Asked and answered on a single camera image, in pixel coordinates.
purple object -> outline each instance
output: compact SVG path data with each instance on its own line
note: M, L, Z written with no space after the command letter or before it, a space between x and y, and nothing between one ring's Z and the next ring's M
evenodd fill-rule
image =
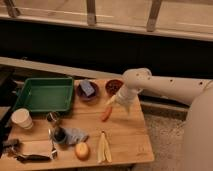
M80 97L80 99L84 102L89 102L92 100L95 100L99 97L99 88L98 85L95 84L94 82L90 82L91 86L93 87L93 89L95 90L95 92L93 94L91 94L90 96L87 96L84 91L82 90L80 84L78 85L78 87L76 88L76 94Z
M87 97L91 96L95 92L95 89L92 87L88 80L81 81L80 86Z

red bowl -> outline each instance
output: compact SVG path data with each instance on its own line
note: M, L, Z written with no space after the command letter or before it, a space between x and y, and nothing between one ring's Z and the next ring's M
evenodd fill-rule
M121 88L123 82L120 80L109 80L105 85L105 90L109 96L113 96Z
M91 94L90 96L87 96L84 91L82 90L81 86L78 85L78 87L76 88L76 94L80 97L80 99L82 101L91 101L96 99L99 96L99 88L98 85L95 84L94 82L90 81L91 86L94 88L95 92L93 94Z

green tray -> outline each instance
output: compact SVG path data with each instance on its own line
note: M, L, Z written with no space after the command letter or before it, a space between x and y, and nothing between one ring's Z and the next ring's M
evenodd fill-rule
M30 113L57 111L68 113L72 104L72 78L29 78L13 107L26 108Z

carrot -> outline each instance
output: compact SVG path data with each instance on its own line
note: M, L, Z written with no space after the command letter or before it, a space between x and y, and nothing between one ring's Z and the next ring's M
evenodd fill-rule
M110 117L111 113L112 113L112 106L106 107L105 111L101 115L101 121L102 122L107 121L107 119Z

paper cup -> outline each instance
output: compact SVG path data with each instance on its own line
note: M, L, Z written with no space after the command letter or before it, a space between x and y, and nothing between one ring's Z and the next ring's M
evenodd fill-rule
M30 116L30 113L25 108L20 108L13 112L11 120L13 123L19 125L24 129L30 129L33 126L33 121Z

